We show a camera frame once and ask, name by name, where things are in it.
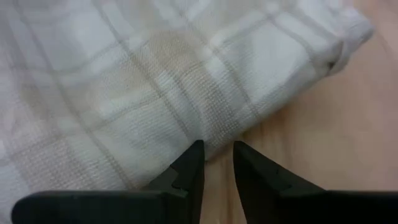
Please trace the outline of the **plain white towel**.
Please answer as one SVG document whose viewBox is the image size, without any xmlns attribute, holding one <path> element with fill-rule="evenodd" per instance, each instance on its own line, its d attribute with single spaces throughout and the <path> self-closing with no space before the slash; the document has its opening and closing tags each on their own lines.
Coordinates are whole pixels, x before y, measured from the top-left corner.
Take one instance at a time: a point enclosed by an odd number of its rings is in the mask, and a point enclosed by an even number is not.
<svg viewBox="0 0 398 224">
<path fill-rule="evenodd" d="M 0 224 L 42 190 L 137 189 L 207 158 L 373 28 L 343 0 L 0 0 Z"/>
</svg>

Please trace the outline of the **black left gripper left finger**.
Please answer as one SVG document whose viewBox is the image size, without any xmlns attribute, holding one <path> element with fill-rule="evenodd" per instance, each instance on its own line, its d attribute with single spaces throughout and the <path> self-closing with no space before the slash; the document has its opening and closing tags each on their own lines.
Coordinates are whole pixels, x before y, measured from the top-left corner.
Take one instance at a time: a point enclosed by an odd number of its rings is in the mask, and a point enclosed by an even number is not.
<svg viewBox="0 0 398 224">
<path fill-rule="evenodd" d="M 144 187 L 159 192 L 160 224 L 199 224 L 204 182 L 204 142 L 197 140 Z"/>
</svg>

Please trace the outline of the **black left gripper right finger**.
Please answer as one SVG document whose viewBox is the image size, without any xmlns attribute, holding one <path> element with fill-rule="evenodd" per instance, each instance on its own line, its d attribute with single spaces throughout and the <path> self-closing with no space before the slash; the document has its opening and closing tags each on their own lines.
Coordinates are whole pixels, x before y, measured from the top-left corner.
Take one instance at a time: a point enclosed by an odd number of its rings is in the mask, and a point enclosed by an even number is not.
<svg viewBox="0 0 398 224">
<path fill-rule="evenodd" d="M 300 207 L 291 206 L 289 199 L 324 191 L 242 141 L 233 144 L 233 167 L 247 224 L 300 221 Z"/>
</svg>

